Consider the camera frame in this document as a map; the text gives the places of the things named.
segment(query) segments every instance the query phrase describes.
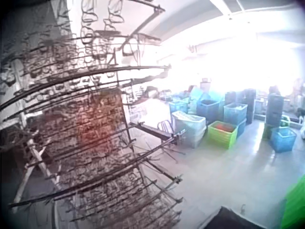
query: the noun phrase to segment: blue plastic crate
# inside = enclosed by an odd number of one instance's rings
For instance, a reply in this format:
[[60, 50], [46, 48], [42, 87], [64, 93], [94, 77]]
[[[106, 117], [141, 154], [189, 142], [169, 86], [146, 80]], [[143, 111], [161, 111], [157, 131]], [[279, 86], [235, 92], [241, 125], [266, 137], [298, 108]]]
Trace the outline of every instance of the blue plastic crate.
[[196, 114], [205, 117], [209, 123], [215, 122], [218, 118], [219, 102], [214, 100], [201, 100], [197, 102]]
[[296, 139], [296, 133], [289, 127], [272, 129], [270, 145], [276, 153], [292, 151]]
[[224, 106], [224, 122], [239, 125], [247, 118], [246, 104], [232, 103]]
[[218, 109], [218, 121], [224, 121], [224, 100], [219, 102], [219, 109]]
[[174, 102], [170, 102], [168, 103], [170, 106], [170, 113], [173, 113], [175, 111], [183, 111], [185, 113], [187, 113], [188, 111], [188, 103], [185, 101], [174, 101]]
[[267, 111], [265, 123], [274, 127], [279, 127], [281, 119], [282, 113]]
[[240, 123], [238, 125], [238, 130], [237, 130], [237, 137], [239, 137], [240, 135], [242, 135], [242, 133], [244, 132], [244, 129], [246, 127], [246, 119], [242, 121], [242, 123]]

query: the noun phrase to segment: gray floor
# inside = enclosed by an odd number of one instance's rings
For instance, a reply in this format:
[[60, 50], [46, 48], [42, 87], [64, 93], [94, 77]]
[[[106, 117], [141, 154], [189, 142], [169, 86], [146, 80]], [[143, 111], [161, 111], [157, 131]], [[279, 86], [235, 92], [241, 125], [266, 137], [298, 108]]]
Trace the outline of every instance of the gray floor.
[[[148, 112], [146, 123], [156, 126], [165, 107], [158, 104], [154, 109], [150, 105], [153, 113]], [[267, 228], [279, 228], [285, 194], [305, 174], [305, 141], [299, 135], [292, 152], [276, 154], [267, 141], [261, 140], [263, 130], [264, 123], [255, 120], [230, 150], [211, 145], [204, 137], [197, 149], [180, 147], [185, 156], [172, 153], [178, 164], [166, 154], [155, 157], [160, 159], [155, 163], [172, 175], [183, 174], [183, 182], [172, 190], [177, 197], [184, 197], [179, 205], [183, 213], [178, 228], [196, 228], [220, 206], [240, 213], [242, 205], [249, 220]], [[133, 135], [138, 146], [160, 144], [151, 135]], [[144, 171], [156, 176], [164, 186], [170, 182], [147, 167]]]

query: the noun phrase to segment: white ceiling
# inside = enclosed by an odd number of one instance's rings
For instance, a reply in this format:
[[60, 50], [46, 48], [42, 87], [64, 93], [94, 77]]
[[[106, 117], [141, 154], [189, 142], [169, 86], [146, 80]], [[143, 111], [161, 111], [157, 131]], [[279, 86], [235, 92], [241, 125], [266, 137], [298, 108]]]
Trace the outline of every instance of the white ceiling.
[[[103, 19], [108, 17], [108, 0], [95, 1], [95, 13], [99, 21], [91, 26], [95, 30], [103, 30]], [[130, 34], [145, 19], [153, 14], [153, 8], [130, 0], [122, 0], [123, 7], [121, 15], [125, 19], [123, 24], [115, 24], [118, 31], [122, 34]], [[269, 8], [285, 6], [293, 0], [239, 0], [245, 10], [257, 8]], [[194, 25], [200, 24], [217, 17], [239, 12], [242, 9], [236, 0], [153, 0], [153, 5], [160, 5], [166, 11], [145, 26], [141, 32], [157, 36], [166, 40], [175, 34], [178, 34]], [[81, 0], [67, 0], [69, 18], [71, 20], [71, 29], [73, 33], [80, 35], [81, 29]]]

